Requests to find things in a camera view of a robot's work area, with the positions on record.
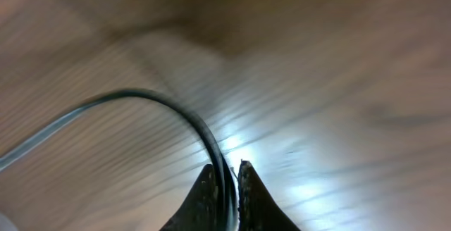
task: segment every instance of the black cable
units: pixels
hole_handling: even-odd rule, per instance
[[[230,169],[227,166],[218,144],[206,123],[194,112],[181,106],[176,101],[158,92],[147,89],[122,89],[93,97],[79,106],[66,111],[47,126],[34,133],[16,148],[0,158],[0,172],[39,146],[55,132],[75,120],[87,109],[117,99],[137,97],[155,101],[175,111],[184,118],[200,136],[214,167],[216,186],[218,187],[218,217],[216,230],[229,230],[236,224],[236,193]]]

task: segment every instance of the wood grain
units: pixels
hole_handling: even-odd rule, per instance
[[[96,6],[33,0],[0,27],[0,151],[148,87],[198,111],[303,230],[447,230],[450,2],[193,0],[190,25],[112,42]],[[119,101],[1,173],[0,212],[20,230],[158,230],[207,162],[171,114]]]

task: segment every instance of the cable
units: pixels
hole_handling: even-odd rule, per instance
[[[204,146],[210,156],[214,167],[216,186],[218,187],[218,205],[216,221],[218,231],[226,231],[233,228],[236,224],[236,193],[233,184],[230,168],[227,166],[218,144],[206,123],[194,112],[181,106],[169,97],[148,89],[122,89],[114,92],[95,96],[86,100],[79,106],[66,111],[47,126],[33,134],[16,148],[12,149],[0,158],[0,172],[5,170],[11,164],[22,158],[25,154],[32,151],[42,142],[56,133],[58,130],[74,121],[86,110],[104,104],[108,101],[123,99],[128,97],[137,97],[155,101],[171,110],[175,111],[180,117],[185,119],[200,136]]]

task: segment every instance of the wooden floor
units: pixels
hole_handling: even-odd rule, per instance
[[[451,0],[149,1],[4,6],[0,153],[146,87],[199,112],[302,230],[449,230]],[[0,173],[0,213],[24,231],[158,230],[208,162],[168,111],[117,101]]]

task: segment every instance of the wire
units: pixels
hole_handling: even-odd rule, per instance
[[[231,230],[236,224],[236,192],[230,168],[218,147],[218,144],[206,123],[193,111],[178,104],[171,98],[148,89],[122,89],[95,96],[79,106],[66,111],[47,126],[34,133],[23,143],[0,158],[0,172],[12,165],[25,154],[32,151],[61,128],[78,118],[86,110],[108,101],[137,97],[155,101],[175,111],[188,122],[200,136],[214,167],[216,186],[218,187],[218,204],[216,230]]]

